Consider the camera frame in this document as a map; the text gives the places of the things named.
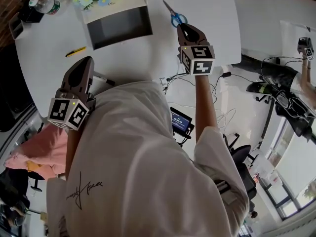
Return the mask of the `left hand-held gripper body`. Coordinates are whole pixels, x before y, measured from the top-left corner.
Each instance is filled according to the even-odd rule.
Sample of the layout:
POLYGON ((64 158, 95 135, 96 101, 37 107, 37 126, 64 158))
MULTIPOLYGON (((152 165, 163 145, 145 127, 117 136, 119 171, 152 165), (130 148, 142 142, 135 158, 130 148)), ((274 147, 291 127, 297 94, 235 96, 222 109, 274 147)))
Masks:
POLYGON ((58 89, 51 99, 47 120, 59 128, 78 131, 85 118, 95 110, 95 105, 92 93, 79 97, 58 89))

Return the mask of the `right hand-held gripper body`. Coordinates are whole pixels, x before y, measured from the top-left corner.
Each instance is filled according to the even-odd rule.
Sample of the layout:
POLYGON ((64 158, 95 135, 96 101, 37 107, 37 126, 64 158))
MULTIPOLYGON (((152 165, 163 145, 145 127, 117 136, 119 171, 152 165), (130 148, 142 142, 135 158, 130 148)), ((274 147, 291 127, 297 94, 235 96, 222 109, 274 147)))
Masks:
POLYGON ((188 75, 210 75, 215 61, 214 48, 212 45, 180 46, 179 60, 188 75))

